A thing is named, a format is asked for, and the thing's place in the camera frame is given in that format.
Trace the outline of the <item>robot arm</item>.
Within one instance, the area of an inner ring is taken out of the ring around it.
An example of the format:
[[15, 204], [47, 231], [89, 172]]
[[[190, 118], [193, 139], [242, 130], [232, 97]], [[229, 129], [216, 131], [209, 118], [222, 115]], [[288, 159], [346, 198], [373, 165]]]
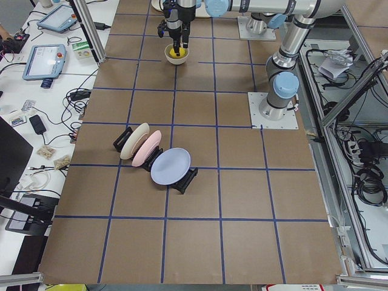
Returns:
[[296, 60], [307, 35], [319, 18], [337, 12], [344, 1], [289, 1], [284, 12], [292, 15], [292, 23], [279, 50], [267, 61], [269, 92], [259, 106], [260, 113], [268, 120], [279, 121], [284, 117], [287, 106], [297, 94], [299, 79], [293, 72]]
[[158, 27], [159, 37], [167, 31], [173, 39], [173, 50], [180, 55], [189, 46], [190, 25], [196, 10], [204, 3], [206, 12], [218, 18], [227, 12], [254, 12], [314, 17], [320, 7], [319, 1], [164, 1], [161, 4], [165, 20]]

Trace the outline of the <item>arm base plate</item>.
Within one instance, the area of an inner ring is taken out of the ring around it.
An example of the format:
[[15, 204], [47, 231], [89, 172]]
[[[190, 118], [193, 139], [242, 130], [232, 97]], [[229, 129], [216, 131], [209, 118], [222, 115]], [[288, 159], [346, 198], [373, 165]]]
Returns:
[[251, 127], [253, 129], [298, 130], [294, 105], [276, 109], [267, 102], [266, 92], [248, 92]]
[[252, 16], [239, 16], [237, 18], [239, 38], [243, 40], [275, 41], [274, 29], [267, 27], [267, 24]]

